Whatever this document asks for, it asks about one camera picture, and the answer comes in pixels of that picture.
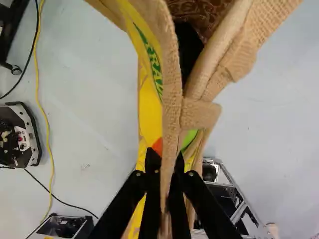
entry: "light gray floor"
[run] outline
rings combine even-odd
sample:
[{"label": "light gray floor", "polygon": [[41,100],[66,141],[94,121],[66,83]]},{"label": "light gray floor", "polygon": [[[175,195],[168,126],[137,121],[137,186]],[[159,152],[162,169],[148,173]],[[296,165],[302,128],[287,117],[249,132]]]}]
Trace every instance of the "light gray floor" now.
[{"label": "light gray floor", "polygon": [[[264,222],[283,239],[319,231],[319,31],[305,1],[269,39],[253,71],[216,99],[223,113],[206,147],[222,159]],[[8,61],[25,64],[35,29],[30,1]],[[40,99],[51,127],[54,194],[100,215],[137,154],[137,56],[127,36],[79,0],[47,0],[38,44]],[[17,80],[0,68],[0,92]],[[1,102],[34,101],[30,63]],[[47,154],[30,171],[48,184]],[[39,223],[48,194],[22,170],[0,171],[0,237],[22,239]],[[85,215],[56,201],[52,212]]]}]

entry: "jute tote bag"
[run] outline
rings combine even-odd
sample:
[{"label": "jute tote bag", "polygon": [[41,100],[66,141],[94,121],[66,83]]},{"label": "jute tote bag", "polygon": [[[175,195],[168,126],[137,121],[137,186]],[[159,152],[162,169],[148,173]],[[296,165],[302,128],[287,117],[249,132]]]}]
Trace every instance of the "jute tote bag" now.
[{"label": "jute tote bag", "polygon": [[[202,151],[221,113],[221,106],[212,101],[230,82],[252,69],[258,49],[301,0],[86,1],[128,34],[138,54],[136,169],[144,170],[148,147],[162,157],[159,237],[169,238],[165,201],[177,155],[183,153],[185,171],[201,174]],[[183,23],[193,31],[180,28]],[[194,33],[200,43],[181,49],[182,42]],[[195,48],[200,44],[197,54]],[[188,51],[195,52],[196,59],[185,69],[184,52]],[[144,203],[145,197],[123,238],[138,238]],[[188,200],[185,203],[192,228],[194,209]]]}]

